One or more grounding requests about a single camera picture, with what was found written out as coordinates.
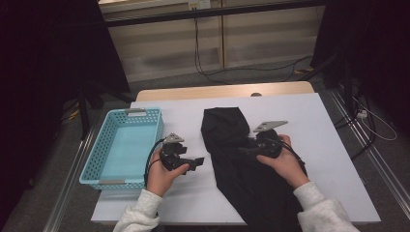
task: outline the sleeve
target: sleeve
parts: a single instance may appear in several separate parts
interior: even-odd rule
[[[160,218],[156,214],[161,203],[160,196],[143,189],[136,204],[127,206],[113,231],[151,231],[160,223]]]
[[[304,232],[316,231],[359,231],[352,225],[341,204],[327,199],[314,182],[296,188],[294,194],[304,209],[298,214]]]

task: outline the folded black garment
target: folded black garment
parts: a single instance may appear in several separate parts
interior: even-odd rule
[[[238,152],[249,144],[249,125],[238,107],[205,109],[201,132],[217,187],[249,231],[302,231],[293,188],[273,168]]]

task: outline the white tabletop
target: white tabletop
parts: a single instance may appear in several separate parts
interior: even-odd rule
[[[327,197],[339,200],[353,222],[380,221],[320,97],[317,94],[300,94],[133,102],[132,108],[161,109],[163,136],[175,132],[185,138],[183,144],[188,147],[185,158],[205,157],[202,166],[179,177],[165,195],[159,210],[161,223],[245,224],[217,188],[211,157],[200,131],[205,108],[236,106],[245,115],[251,131],[265,121],[288,121],[276,131],[291,137],[294,150],[306,163],[309,178]],[[103,190],[92,221],[115,223],[138,195],[138,190]]]

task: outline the basket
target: basket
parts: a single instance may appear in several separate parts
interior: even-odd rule
[[[79,182],[94,189],[144,188],[145,164],[162,130],[159,108],[109,111]]]

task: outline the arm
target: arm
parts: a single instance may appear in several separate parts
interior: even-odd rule
[[[291,145],[289,136],[281,135],[280,137],[285,143]],[[334,199],[325,198],[288,150],[282,148],[276,159],[264,156],[257,156],[257,159],[273,167],[295,189],[294,194],[304,209],[298,214],[304,232],[358,231],[350,222],[340,203]]]
[[[162,197],[171,188],[175,178],[186,172],[190,166],[184,164],[168,171],[162,166],[159,158],[160,150],[157,150],[151,159],[147,190],[142,190],[135,205],[127,207],[115,225],[114,232],[151,231],[160,223],[160,218],[156,214],[162,203]]]

